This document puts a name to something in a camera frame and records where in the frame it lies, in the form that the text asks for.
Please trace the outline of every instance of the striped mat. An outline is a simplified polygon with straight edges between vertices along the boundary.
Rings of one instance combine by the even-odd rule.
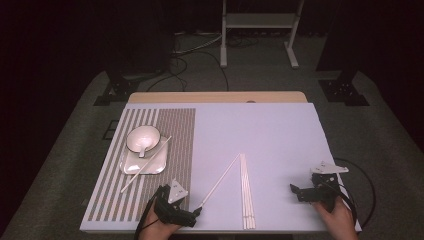
[[[82,228],[92,222],[139,222],[145,205],[159,185],[170,184],[174,178],[185,189],[190,189],[195,111],[194,108],[124,109],[88,204]],[[172,136],[166,168],[157,175],[140,175],[121,194],[120,190],[133,176],[119,170],[120,158],[126,148],[125,139],[131,130],[141,125],[155,126],[162,136]],[[188,209],[188,204],[189,198],[186,197],[181,207]]]

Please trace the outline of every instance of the bowl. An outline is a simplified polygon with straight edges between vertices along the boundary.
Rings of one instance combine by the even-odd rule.
[[[139,157],[144,157],[146,151],[154,148],[160,141],[159,130],[153,126],[140,126],[134,128],[127,136],[127,147],[133,152],[138,152]]]

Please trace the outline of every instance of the white stick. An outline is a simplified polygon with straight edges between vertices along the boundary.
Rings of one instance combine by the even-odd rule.
[[[231,166],[233,166],[234,162],[237,160],[237,158],[239,156],[240,156],[240,153],[237,154],[236,158],[234,158],[234,160],[231,162],[230,166],[228,166],[227,170],[225,170],[224,174],[222,174],[222,176],[219,178],[218,182],[215,183],[215,186],[213,186],[213,188],[209,191],[208,195],[206,195],[205,199],[203,199],[203,201],[200,203],[199,208],[200,207],[203,207],[203,205],[205,205],[206,201],[209,199],[209,197],[211,196],[211,194],[213,193],[213,191],[215,191],[215,188],[218,187],[219,183],[225,177],[225,175],[227,174],[228,170],[230,170]]]
[[[134,182],[134,180],[141,173],[141,171],[143,171],[143,169],[152,161],[152,159],[156,157],[156,155],[162,150],[162,148],[166,145],[166,143],[171,138],[172,138],[172,136],[169,136],[169,138],[166,139],[166,141],[162,144],[162,146],[160,146],[160,148],[155,152],[155,154],[153,154],[153,156],[149,159],[149,161],[147,161],[147,163],[144,164],[143,167],[140,168],[140,170],[138,170],[138,172],[134,175],[134,177],[131,178],[131,180],[127,183],[127,185],[125,185],[125,187],[122,188],[121,193],[123,193],[125,190],[127,190],[127,188],[131,185],[132,182]]]
[[[243,206],[243,229],[247,229],[247,209],[246,209],[246,186],[244,179],[244,165],[243,165],[243,155],[240,155],[240,175],[241,175],[241,195],[242,195],[242,206]]]
[[[252,195],[250,191],[250,182],[249,182],[249,173],[247,170],[247,161],[245,158],[245,155],[242,154],[240,157],[241,165],[243,168],[242,173],[242,187],[244,188],[243,191],[243,204],[245,204],[245,213],[246,214],[246,221],[247,221],[247,229],[255,229],[256,223],[255,223],[255,215],[253,212],[253,204],[252,204]]]

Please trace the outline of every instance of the human hand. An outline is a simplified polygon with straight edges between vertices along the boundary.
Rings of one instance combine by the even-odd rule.
[[[156,199],[147,213],[146,220],[143,224],[143,230],[138,237],[139,240],[167,240],[174,232],[181,228],[180,225],[163,223],[160,221],[154,211],[155,204]]]
[[[315,202],[312,206],[319,213],[328,232],[336,240],[357,240],[358,234],[355,231],[355,224],[351,211],[343,203],[341,197],[337,197],[334,209],[331,213],[325,210],[323,203]]]

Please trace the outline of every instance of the white plate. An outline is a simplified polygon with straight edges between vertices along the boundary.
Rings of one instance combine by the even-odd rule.
[[[128,148],[125,148],[120,157],[119,169],[125,174],[136,174],[140,168],[149,162],[153,154],[160,149],[160,152],[156,154],[155,158],[149,162],[149,165],[147,165],[140,174],[158,174],[162,172],[166,167],[166,160],[168,157],[169,142],[166,142],[167,139],[168,138],[161,136],[159,143],[153,149],[147,151],[144,158],[140,158],[139,153],[132,152]]]

